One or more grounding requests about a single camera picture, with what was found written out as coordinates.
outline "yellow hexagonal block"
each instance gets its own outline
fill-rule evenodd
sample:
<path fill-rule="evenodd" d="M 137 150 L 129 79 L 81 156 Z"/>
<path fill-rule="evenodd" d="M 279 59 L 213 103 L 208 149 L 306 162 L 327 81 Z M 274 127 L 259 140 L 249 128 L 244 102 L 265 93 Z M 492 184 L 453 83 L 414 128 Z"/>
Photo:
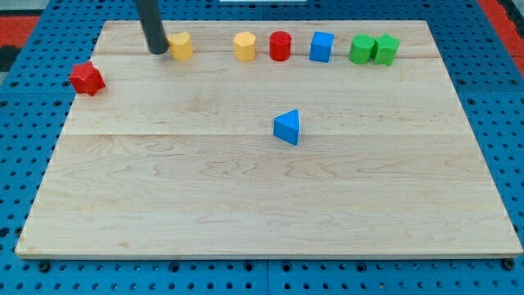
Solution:
<path fill-rule="evenodd" d="M 256 54 L 256 37 L 250 32 L 241 32 L 233 40 L 235 57 L 240 61 L 253 61 Z"/>
<path fill-rule="evenodd" d="M 188 32 L 171 34 L 167 38 L 171 56 L 178 61 L 186 61 L 193 55 L 191 35 Z"/>

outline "blue block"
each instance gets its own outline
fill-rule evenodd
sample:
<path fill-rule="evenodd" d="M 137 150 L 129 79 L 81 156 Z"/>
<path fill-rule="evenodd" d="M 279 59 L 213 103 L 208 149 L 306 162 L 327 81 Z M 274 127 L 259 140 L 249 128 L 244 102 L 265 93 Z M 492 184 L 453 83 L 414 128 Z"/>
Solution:
<path fill-rule="evenodd" d="M 300 122 L 298 110 L 289 111 L 276 117 L 274 120 L 273 135 L 290 144 L 298 144 L 299 131 Z"/>
<path fill-rule="evenodd" d="M 329 62 L 334 39 L 334 34 L 314 32 L 309 49 L 309 59 L 311 61 Z"/>

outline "red block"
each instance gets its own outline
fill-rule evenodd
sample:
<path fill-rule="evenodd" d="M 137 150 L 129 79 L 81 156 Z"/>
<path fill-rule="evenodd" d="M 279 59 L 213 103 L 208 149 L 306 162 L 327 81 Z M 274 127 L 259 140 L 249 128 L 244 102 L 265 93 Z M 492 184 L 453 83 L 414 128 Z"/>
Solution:
<path fill-rule="evenodd" d="M 269 56 L 275 61 L 285 61 L 291 52 L 291 35 L 278 31 L 269 36 Z"/>
<path fill-rule="evenodd" d="M 99 89 L 106 87 L 100 71 L 90 61 L 82 65 L 73 65 L 69 80 L 76 93 L 87 93 L 89 96 L 95 95 Z"/>

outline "wooden table surface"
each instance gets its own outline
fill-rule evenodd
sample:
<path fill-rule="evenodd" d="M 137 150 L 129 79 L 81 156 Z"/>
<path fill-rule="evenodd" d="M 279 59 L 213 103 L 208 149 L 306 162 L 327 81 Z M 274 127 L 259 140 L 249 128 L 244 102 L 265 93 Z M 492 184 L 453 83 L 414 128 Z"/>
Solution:
<path fill-rule="evenodd" d="M 57 259 L 488 258 L 522 252 L 424 21 L 166 21 L 195 54 L 148 53 L 108 21 L 16 252 Z M 233 36 L 257 36 L 237 61 Z M 293 37 L 288 61 L 269 35 Z M 336 35 L 328 64 L 315 30 Z M 400 38 L 393 66 L 348 61 Z M 298 146 L 273 118 L 298 108 Z"/>

